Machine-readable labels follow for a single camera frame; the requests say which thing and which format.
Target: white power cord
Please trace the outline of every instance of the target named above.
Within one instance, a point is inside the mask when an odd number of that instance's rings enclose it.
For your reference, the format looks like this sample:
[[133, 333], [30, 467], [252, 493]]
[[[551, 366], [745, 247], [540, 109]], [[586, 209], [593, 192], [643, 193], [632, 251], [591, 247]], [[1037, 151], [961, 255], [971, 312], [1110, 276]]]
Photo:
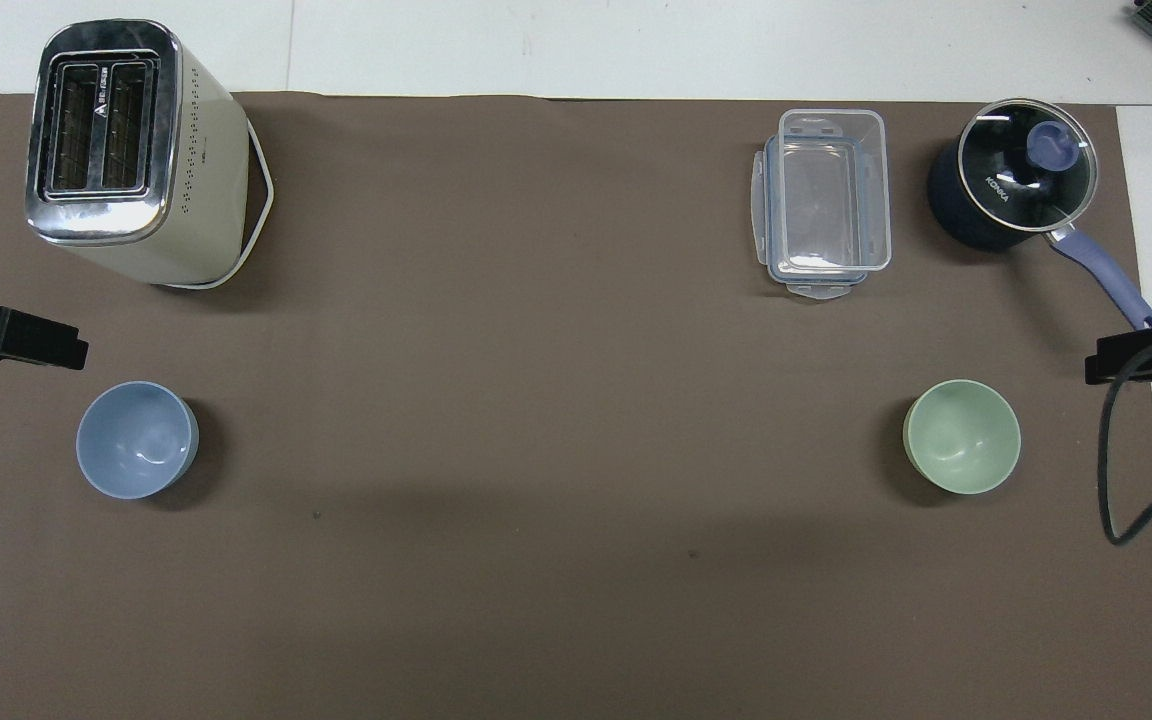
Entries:
[[228, 273], [220, 275], [220, 278], [214, 279], [214, 281], [197, 285], [173, 285], [165, 283], [166, 287], [175, 287], [180, 290], [211, 290], [211, 288], [220, 287], [238, 273], [242, 270], [243, 263], [247, 263], [247, 257], [251, 255], [252, 247], [256, 247], [256, 238], [260, 237], [260, 230], [265, 227], [265, 218], [270, 217], [270, 209], [274, 206], [274, 179], [270, 176], [270, 164], [265, 161], [265, 151], [262, 150], [260, 138], [256, 137], [256, 128], [252, 128], [251, 120], [247, 121], [247, 136], [251, 137], [252, 147], [256, 149], [256, 159], [260, 161], [260, 173], [265, 176], [265, 206], [260, 210], [260, 217], [256, 218], [256, 226], [252, 227], [251, 237], [247, 238], [247, 247], [243, 247], [242, 255], [238, 255], [237, 263], [234, 263], [233, 268], [229, 268]]

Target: white table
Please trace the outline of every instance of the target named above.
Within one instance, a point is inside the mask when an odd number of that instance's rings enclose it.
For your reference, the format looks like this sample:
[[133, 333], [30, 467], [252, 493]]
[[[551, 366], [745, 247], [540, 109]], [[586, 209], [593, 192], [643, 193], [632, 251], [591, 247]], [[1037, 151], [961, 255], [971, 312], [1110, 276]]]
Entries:
[[[33, 91], [38, 54], [65, 24], [145, 17], [172, 28], [232, 91], [1114, 104], [1152, 304], [1152, 40], [1130, 24], [1129, 6], [0, 1], [0, 92]], [[1091, 482], [1087, 507], [1070, 511], [1096, 511]]]

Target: bowl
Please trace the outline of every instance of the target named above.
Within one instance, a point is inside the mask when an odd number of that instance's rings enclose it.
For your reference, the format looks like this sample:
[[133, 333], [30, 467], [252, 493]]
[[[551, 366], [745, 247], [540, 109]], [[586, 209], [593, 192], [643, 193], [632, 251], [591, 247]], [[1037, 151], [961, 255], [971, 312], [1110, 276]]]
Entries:
[[940, 382], [905, 415], [914, 468], [960, 495], [1000, 486], [1020, 460], [1020, 422], [998, 391], [976, 381]]
[[185, 473], [198, 450], [198, 422], [177, 393], [160, 384], [123, 382], [88, 407], [74, 450], [93, 488], [137, 500]]

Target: green bowl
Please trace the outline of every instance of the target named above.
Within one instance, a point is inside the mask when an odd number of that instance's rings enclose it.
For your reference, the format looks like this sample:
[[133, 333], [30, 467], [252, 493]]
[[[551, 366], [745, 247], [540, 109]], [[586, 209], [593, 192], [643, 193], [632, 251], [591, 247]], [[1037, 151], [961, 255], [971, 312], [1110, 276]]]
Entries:
[[905, 415], [905, 455], [947, 491], [975, 495], [1000, 486], [1020, 460], [1020, 423], [986, 384], [945, 381]]

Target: plastic food container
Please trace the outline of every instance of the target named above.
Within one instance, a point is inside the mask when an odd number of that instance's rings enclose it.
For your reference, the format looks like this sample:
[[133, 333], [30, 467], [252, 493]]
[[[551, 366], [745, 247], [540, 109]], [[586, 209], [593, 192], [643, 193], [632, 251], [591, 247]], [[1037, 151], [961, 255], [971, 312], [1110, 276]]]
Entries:
[[750, 184], [758, 260], [788, 291], [832, 300], [890, 263], [887, 136], [873, 111], [787, 111]]

